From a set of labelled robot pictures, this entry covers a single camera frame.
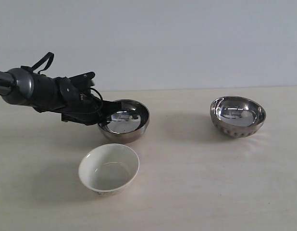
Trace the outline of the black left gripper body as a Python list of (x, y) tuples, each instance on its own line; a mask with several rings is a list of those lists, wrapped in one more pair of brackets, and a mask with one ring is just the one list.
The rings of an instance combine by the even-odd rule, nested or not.
[(30, 103), (36, 111), (102, 116), (102, 99), (91, 93), (92, 87), (79, 90), (71, 84), (69, 77), (50, 78), (33, 73), (32, 78), (34, 84)]

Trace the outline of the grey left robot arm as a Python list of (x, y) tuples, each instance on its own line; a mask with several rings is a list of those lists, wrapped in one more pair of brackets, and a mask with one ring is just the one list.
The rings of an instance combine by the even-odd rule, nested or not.
[(11, 105), (32, 107), (39, 113), (61, 114), (63, 122), (105, 125), (110, 115), (121, 110), (122, 104), (93, 95), (94, 77), (94, 72), (88, 72), (51, 78), (24, 68), (13, 68), (0, 71), (0, 96)]

